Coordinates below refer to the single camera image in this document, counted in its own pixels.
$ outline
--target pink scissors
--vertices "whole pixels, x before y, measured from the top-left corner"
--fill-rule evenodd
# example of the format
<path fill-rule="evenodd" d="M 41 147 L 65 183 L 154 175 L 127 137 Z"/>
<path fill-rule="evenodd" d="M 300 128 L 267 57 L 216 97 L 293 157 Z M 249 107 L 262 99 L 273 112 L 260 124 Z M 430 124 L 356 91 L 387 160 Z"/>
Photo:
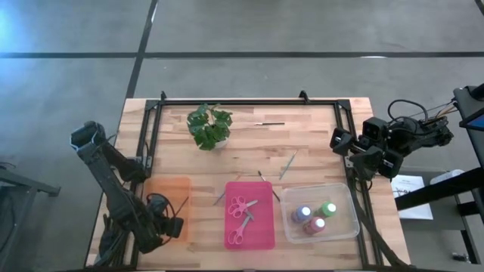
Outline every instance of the pink scissors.
<path fill-rule="evenodd" d="M 245 203 L 245 199 L 242 196 L 232 198 L 232 205 L 228 207 L 228 214 L 233 215 L 235 218 L 239 218 L 247 210 L 247 208 L 256 204 L 258 200 L 253 200 L 249 203 Z"/>
<path fill-rule="evenodd" d="M 249 223 L 249 220 L 250 220 L 250 216 L 245 217 L 245 220 L 242 223 L 242 225 L 238 229 L 233 230 L 228 234 L 229 244 L 240 245 L 242 241 L 244 241 L 244 228 L 245 226 L 247 226 L 247 223 Z"/>

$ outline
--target wooden table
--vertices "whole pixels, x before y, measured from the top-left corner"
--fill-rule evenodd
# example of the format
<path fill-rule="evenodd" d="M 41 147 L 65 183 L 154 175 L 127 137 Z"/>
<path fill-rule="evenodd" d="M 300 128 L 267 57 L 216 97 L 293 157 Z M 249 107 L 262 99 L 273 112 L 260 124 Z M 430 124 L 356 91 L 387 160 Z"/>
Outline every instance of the wooden table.
<path fill-rule="evenodd" d="M 349 98 L 357 132 L 362 122 L 373 116 L 366 97 Z M 145 99 L 126 101 L 119 125 L 116 148 L 134 156 L 138 144 Z M 198 150 L 188 133 L 186 115 L 193 106 L 164 106 L 158 145 L 154 158 L 154 177 L 191 179 L 188 241 L 173 240 L 151 253 L 139 255 L 140 270 L 320 270 L 361 268 L 356 238 L 314 244 L 292 244 L 284 235 L 281 207 L 275 201 L 275 248 L 268 251 L 229 252 L 223 243 L 224 208 L 221 201 L 225 183 L 260 181 L 260 170 L 273 183 L 278 195 L 286 187 L 321 183 L 346 183 L 341 156 L 329 148 L 336 126 L 334 109 L 326 106 L 222 106 L 233 113 L 231 136 L 223 150 Z M 255 126 L 255 122 L 285 122 L 285 125 Z M 299 152 L 284 178 L 278 176 L 294 150 Z M 390 183 L 375 178 L 370 192 L 377 229 L 395 253 L 410 263 Z M 107 213 L 101 202 L 86 264 L 92 264 Z M 365 242 L 371 263 L 371 240 Z"/>

